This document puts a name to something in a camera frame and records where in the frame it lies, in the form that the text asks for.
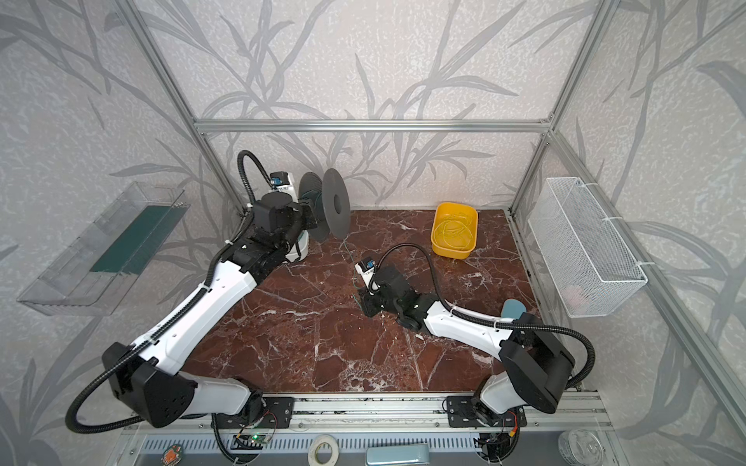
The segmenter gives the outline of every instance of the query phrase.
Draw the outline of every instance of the yellow plastic bowl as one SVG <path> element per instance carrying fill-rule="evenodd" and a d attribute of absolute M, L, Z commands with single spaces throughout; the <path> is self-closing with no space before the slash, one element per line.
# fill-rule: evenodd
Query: yellow plastic bowl
<path fill-rule="evenodd" d="M 440 204 L 430 232 L 433 252 L 452 259 L 466 259 L 477 247 L 477 220 L 473 207 L 455 202 Z"/>

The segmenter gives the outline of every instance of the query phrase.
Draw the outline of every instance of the orange sticker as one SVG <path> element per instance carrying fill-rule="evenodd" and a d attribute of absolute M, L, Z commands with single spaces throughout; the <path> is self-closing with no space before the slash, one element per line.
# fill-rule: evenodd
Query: orange sticker
<path fill-rule="evenodd" d="M 173 444 L 163 452 L 163 456 L 160 458 L 160 463 L 163 466 L 174 466 L 179 461 L 181 461 L 182 456 L 182 448 L 179 444 Z"/>

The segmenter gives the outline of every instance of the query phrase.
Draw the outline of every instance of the yellow cable in bowl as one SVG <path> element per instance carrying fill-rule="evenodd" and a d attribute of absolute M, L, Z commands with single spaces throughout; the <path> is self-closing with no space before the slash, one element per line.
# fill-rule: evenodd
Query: yellow cable in bowl
<path fill-rule="evenodd" d="M 471 241 L 474 239 L 468 228 L 471 221 L 471 217 L 461 213 L 447 215 L 435 227 L 434 238 L 437 242 L 442 243 L 443 247 L 455 251 L 465 251 L 469 248 Z M 463 244 L 452 244 L 448 241 L 449 239 L 451 241 L 460 239 L 461 241 L 457 241 L 457 243 Z"/>

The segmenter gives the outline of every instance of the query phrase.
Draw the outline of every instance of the black mounting plate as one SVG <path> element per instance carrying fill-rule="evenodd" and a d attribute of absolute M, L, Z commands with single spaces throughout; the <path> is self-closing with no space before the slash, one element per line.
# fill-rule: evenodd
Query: black mounting plate
<path fill-rule="evenodd" d="M 267 403 L 269 412 L 277 417 L 277 426 L 275 427 L 275 418 L 267 414 L 262 422 L 255 426 L 255 429 L 287 429 L 290 427 L 295 399 L 293 397 L 265 397 L 264 401 Z M 246 419 L 241 416 L 217 415 L 216 420 L 218 429 L 240 429 L 241 424 L 246 423 Z"/>
<path fill-rule="evenodd" d="M 485 427 L 477 419 L 474 406 L 471 404 L 471 397 L 472 395 L 445 398 L 445 411 L 448 413 L 448 425 L 450 427 Z M 526 413 L 522 407 L 511 409 L 510 412 L 505 412 L 502 415 L 497 415 L 498 417 L 502 417 L 502 421 L 498 425 L 500 427 L 504 425 L 510 429 L 515 427 L 515 418 L 511 412 L 515 413 L 515 416 L 518 418 L 518 425 L 526 427 Z"/>

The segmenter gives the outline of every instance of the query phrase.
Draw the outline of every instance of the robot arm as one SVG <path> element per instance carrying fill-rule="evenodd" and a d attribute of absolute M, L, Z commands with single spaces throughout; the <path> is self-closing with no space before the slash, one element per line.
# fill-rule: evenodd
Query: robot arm
<path fill-rule="evenodd" d="M 276 189 L 255 201 L 254 234 L 239 238 L 216 264 L 210 286 L 202 283 L 161 322 L 137 337 L 130 347 L 115 343 L 104 353 L 106 369 L 112 368 L 133 347 L 149 345 L 110 379 L 113 394 L 155 427 L 183 415 L 225 413 L 254 420 L 263 412 L 262 392 L 233 379 L 198 377 L 180 372 L 197 344 L 244 296 L 284 262 L 308 254 L 307 230 L 317 225 L 307 201 L 298 202 L 292 175 L 272 174 Z M 202 290 L 201 299 L 160 335 Z"/>
<path fill-rule="evenodd" d="M 446 309 L 436 294 L 417 293 L 391 265 L 376 270 L 368 258 L 355 269 L 366 284 L 360 297 L 368 317 L 380 311 L 394 313 L 408 330 L 461 341 L 503 363 L 506 372 L 486 379 L 474 394 L 474 410 L 484 424 L 495 425 L 496 415 L 515 406 L 528 404 L 547 413 L 557 410 L 575 364 L 570 352 L 552 333 L 498 328 L 499 324 L 536 326 L 541 324 L 536 316 L 526 313 L 514 320 L 452 305 Z"/>

